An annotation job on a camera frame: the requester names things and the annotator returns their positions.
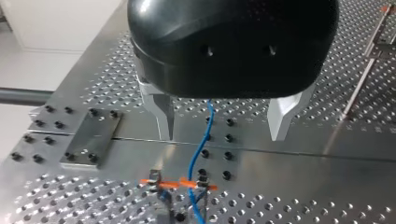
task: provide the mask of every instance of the metal bar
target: metal bar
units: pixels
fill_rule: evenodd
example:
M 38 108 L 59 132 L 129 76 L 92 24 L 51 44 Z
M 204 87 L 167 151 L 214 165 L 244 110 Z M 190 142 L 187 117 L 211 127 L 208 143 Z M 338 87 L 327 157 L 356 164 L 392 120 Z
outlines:
M 349 113 L 350 109 L 355 104 L 356 98 L 358 97 L 359 92 L 361 91 L 361 87 L 363 86 L 364 81 L 366 80 L 367 76 L 369 75 L 370 71 L 372 70 L 373 65 L 375 64 L 375 61 L 376 61 L 376 59 L 370 59 L 369 63 L 367 64 L 366 69 L 364 69 L 363 75 L 361 75 L 361 79 L 359 80 L 358 86 L 353 91 L 352 96 L 349 98 L 346 108 L 344 109 L 343 114 L 341 115 L 341 119 L 345 119 L 347 117 L 347 114 Z
M 44 105 L 53 91 L 0 88 L 0 104 L 7 105 Z

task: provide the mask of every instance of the bolt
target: bolt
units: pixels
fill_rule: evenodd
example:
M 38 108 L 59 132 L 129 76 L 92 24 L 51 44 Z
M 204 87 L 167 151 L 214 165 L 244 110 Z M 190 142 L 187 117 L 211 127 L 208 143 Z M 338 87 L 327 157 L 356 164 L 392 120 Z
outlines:
M 223 179 L 225 179 L 225 180 L 231 179 L 231 173 L 229 171 L 224 171 L 222 176 L 223 176 Z
M 46 108 L 47 112 L 52 113 L 54 111 L 54 108 L 50 105 L 46 105 L 44 106 L 44 108 Z
M 31 143 L 33 141 L 33 137 L 30 136 L 29 134 L 26 134 L 23 136 L 23 140 L 27 143 Z
M 226 161 L 230 161 L 230 160 L 232 160 L 233 159 L 233 153 L 231 153 L 231 152 L 225 152 L 224 153 L 224 159 L 226 160 Z
M 225 121 L 225 123 L 228 125 L 228 126 L 233 126 L 233 119 L 227 119 L 226 121 Z
M 64 108 L 64 112 L 66 112 L 67 114 L 71 114 L 71 113 L 73 113 L 73 109 L 70 108 L 69 106 L 67 106 Z
M 199 169 L 198 170 L 198 175 L 206 175 L 206 170 L 205 169 Z
M 55 142 L 55 140 L 53 140 L 51 137 L 47 136 L 43 139 L 43 141 L 45 143 L 47 143 L 48 145 L 51 145 L 53 142 Z
M 13 152 L 13 153 L 11 153 L 11 158 L 14 161 L 20 161 L 22 159 L 22 156 L 18 152 Z
M 116 119 L 119 116 L 119 114 L 117 113 L 117 111 L 114 110 L 110 110 L 110 117 L 113 119 Z
M 226 142 L 232 142 L 233 141 L 233 136 L 227 133 L 224 137 Z
M 177 214 L 175 215 L 175 220 L 176 220 L 177 222 L 182 222 L 182 221 L 184 221 L 185 219 L 186 219 L 186 216 L 185 216 L 184 214 L 177 213 Z
M 41 127 L 44 125 L 44 122 L 41 121 L 40 119 L 35 120 L 35 125 L 37 125 L 38 127 Z
M 68 161 L 73 161 L 74 158 L 75 158 L 75 155 L 72 154 L 72 153 L 69 153 L 69 152 L 65 152 L 65 153 L 64 153 L 64 156 L 66 157 L 66 159 L 67 159 Z
M 98 111 L 94 108 L 90 108 L 88 110 L 88 112 L 90 113 L 91 116 L 95 117 L 96 115 L 98 115 Z
M 201 151 L 201 156 L 205 159 L 207 159 L 209 157 L 209 151 L 204 149 Z
M 38 154 L 35 154 L 33 157 L 33 161 L 34 162 L 36 162 L 36 163 L 41 163 L 44 159 L 40 156 L 40 155 L 38 155 Z
M 59 120 L 58 121 L 55 121 L 55 127 L 57 128 L 57 129 L 62 129 L 63 127 L 64 127 L 64 124 L 62 123 L 62 122 L 60 122 Z
M 96 154 L 94 154 L 94 153 L 88 154 L 88 159 L 92 163 L 97 163 L 97 161 L 99 160 L 98 156 L 96 156 Z

